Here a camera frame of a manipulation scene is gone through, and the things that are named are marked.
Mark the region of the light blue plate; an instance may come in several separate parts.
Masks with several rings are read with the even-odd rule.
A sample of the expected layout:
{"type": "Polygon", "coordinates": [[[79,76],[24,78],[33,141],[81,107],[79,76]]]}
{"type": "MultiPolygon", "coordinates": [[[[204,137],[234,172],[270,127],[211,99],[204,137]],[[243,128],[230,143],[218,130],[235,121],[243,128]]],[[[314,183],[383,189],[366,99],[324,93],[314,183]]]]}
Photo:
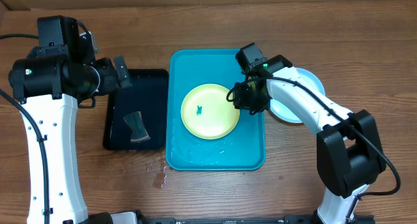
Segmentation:
{"type": "MultiPolygon", "coordinates": [[[[306,81],[315,90],[325,95],[324,86],[315,74],[303,68],[297,68],[297,71],[304,81],[306,81]]],[[[302,121],[290,109],[277,100],[270,101],[270,112],[285,122],[302,124],[302,121]]]]}

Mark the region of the yellow-green plate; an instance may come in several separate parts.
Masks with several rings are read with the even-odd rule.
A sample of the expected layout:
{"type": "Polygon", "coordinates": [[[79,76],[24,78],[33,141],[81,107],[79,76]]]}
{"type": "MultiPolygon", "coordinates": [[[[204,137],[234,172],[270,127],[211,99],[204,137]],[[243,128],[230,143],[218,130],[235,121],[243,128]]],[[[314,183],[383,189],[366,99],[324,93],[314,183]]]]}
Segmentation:
{"type": "Polygon", "coordinates": [[[203,84],[183,99],[180,115],[185,128],[201,139],[219,139],[237,125],[240,111],[227,101],[229,89],[218,84],[203,84]]]}

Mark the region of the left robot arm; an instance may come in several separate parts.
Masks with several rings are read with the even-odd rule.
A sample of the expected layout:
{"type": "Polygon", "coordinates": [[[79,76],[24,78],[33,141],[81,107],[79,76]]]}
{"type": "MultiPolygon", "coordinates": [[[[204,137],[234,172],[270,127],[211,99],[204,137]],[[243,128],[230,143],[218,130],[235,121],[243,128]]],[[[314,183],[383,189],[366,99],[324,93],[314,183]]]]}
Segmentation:
{"type": "Polygon", "coordinates": [[[96,59],[80,21],[37,21],[39,45],[9,74],[12,103],[23,117],[29,151],[28,223],[137,223],[135,211],[90,214],[79,182],[75,125],[84,100],[131,85],[122,57],[96,59]]]}

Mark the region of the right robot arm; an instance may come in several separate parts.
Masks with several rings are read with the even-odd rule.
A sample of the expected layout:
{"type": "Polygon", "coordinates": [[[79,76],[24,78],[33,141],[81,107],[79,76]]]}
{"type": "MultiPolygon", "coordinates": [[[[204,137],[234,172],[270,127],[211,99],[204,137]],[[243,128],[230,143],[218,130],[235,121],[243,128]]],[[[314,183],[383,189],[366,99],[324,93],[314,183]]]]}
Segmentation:
{"type": "Polygon", "coordinates": [[[354,214],[361,195],[386,168],[373,116],[331,101],[285,57],[268,59],[254,43],[240,48],[235,58],[245,75],[227,94],[235,108],[254,115],[276,100],[316,136],[317,171],[326,187],[323,201],[312,216],[287,216],[285,222],[374,223],[371,216],[354,214]]]}

